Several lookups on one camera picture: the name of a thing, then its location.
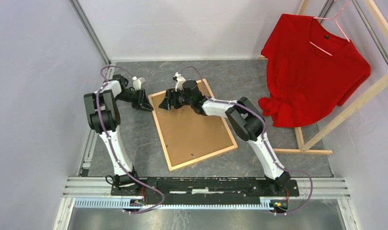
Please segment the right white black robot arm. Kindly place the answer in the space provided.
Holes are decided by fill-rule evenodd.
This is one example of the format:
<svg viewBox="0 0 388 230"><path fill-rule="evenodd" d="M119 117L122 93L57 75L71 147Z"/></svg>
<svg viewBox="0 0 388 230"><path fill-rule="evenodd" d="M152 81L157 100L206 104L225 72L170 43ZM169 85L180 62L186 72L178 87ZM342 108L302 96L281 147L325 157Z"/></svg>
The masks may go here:
<svg viewBox="0 0 388 230"><path fill-rule="evenodd" d="M178 87L167 89L159 104L159 108L165 110L183 106L190 106L199 115L228 119L235 133L251 146L261 162L268 181L268 191L279 196L286 190L291 176L278 160L268 140L264 118L248 98L217 100L203 94L196 81L187 80Z"/></svg>

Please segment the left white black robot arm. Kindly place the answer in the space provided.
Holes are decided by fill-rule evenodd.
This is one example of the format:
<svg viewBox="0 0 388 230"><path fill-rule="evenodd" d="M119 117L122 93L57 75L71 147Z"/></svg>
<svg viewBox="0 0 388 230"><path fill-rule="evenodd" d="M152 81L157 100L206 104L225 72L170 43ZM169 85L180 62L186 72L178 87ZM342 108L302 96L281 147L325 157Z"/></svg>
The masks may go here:
<svg viewBox="0 0 388 230"><path fill-rule="evenodd" d="M129 81L117 74L97 91L83 97L88 124L103 140L113 164L114 175L107 176L106 182L112 186L114 194L136 195L142 189L120 136L121 118L117 101L131 103L136 110L153 111L146 90L142 87L144 82L144 78L134 76L129 87Z"/></svg>

